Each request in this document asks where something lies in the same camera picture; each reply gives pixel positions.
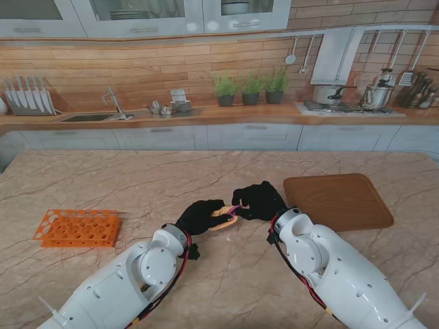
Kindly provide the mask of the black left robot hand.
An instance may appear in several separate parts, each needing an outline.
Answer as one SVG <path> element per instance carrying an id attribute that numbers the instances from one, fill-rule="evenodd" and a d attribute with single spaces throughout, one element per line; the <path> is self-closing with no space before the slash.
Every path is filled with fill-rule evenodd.
<path id="1" fill-rule="evenodd" d="M 219 215 L 219 211 L 225 206 L 221 199 L 196 201 L 181 214 L 175 225 L 191 236 L 204 234 L 210 228 L 234 219 L 227 212 Z"/>

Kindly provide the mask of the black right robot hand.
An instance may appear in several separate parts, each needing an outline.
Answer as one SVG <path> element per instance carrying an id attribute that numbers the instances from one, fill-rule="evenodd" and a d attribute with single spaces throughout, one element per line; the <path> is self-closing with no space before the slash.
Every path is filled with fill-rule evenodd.
<path id="1" fill-rule="evenodd" d="M 236 189 L 231 203 L 240 206 L 236 214 L 249 221 L 271 221 L 288 211 L 283 198 L 268 181 Z"/>

